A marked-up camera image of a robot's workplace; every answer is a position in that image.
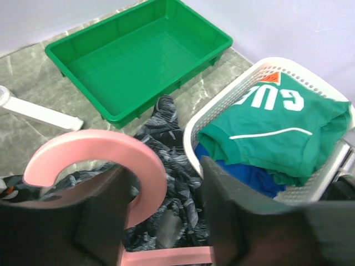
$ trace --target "green clothing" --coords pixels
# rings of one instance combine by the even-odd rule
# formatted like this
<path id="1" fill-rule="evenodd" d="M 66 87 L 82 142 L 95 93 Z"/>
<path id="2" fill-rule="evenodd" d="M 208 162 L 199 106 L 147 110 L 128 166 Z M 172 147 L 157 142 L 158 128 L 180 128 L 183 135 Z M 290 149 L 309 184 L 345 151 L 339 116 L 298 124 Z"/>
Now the green clothing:
<path id="1" fill-rule="evenodd" d="M 259 82 L 203 128 L 214 160 L 266 169 L 283 185 L 304 185 L 327 161 L 351 120 L 349 102 L 308 90 L 287 74 Z"/>

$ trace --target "white laundry basket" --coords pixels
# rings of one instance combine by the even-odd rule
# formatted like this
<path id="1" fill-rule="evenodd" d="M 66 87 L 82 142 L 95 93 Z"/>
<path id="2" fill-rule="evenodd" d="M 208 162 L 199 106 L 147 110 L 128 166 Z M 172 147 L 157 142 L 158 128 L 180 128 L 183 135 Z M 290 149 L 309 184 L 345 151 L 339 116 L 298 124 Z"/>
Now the white laundry basket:
<path id="1" fill-rule="evenodd" d="M 247 89 L 276 71 L 282 71 L 294 77 L 307 89 L 318 93 L 322 97 L 335 99 L 337 101 L 348 101 L 344 95 L 316 74 L 291 60 L 277 57 L 260 60 L 217 94 L 187 123 L 184 132 L 185 153 L 194 169 L 201 176 L 201 166 L 194 153 L 194 148 L 198 143 L 197 133 L 240 98 Z M 355 109 L 353 106 L 351 106 L 351 114 L 352 121 L 349 127 L 350 129 L 355 125 Z M 290 205 L 318 201 L 327 186 L 336 176 L 339 167 L 349 151 L 350 147 L 344 141 L 339 141 L 328 162 L 322 169 L 317 171 L 303 187 L 287 186 L 286 191 L 279 193 L 275 200 Z"/>

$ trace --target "pink hanger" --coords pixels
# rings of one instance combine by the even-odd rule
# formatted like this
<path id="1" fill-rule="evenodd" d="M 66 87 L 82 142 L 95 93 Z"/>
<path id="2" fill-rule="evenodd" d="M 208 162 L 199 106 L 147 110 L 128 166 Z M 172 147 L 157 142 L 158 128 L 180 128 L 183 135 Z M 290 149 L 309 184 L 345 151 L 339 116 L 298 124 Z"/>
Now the pink hanger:
<path id="1" fill-rule="evenodd" d="M 127 228 L 153 215 L 166 194 L 166 174 L 158 156 L 144 143 L 107 130 L 81 130 L 51 139 L 33 155 L 24 173 L 26 183 L 52 186 L 60 172 L 76 162 L 106 160 L 131 170 L 140 192 L 130 203 Z M 210 247 L 190 247 L 127 252 L 118 266 L 169 266 L 211 263 Z"/>

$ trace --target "green plastic tray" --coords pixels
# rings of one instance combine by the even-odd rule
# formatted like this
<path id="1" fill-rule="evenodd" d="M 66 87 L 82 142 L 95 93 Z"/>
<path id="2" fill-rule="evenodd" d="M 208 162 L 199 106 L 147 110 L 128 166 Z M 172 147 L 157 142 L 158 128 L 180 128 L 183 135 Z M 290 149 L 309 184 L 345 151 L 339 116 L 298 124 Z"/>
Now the green plastic tray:
<path id="1" fill-rule="evenodd" d="M 150 0 L 45 52 L 102 117 L 121 128 L 213 65 L 232 42 L 179 0 Z"/>

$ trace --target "orange logo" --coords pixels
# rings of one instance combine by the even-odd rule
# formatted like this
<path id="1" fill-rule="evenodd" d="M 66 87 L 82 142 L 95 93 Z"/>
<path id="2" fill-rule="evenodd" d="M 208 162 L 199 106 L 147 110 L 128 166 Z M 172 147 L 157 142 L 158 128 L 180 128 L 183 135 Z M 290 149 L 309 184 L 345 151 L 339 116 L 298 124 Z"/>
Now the orange logo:
<path id="1" fill-rule="evenodd" d="M 280 72 L 272 73 L 269 76 L 266 76 L 265 78 L 263 78 L 261 81 L 268 82 L 268 83 L 276 83 L 277 85 L 280 85 L 281 73 Z"/>

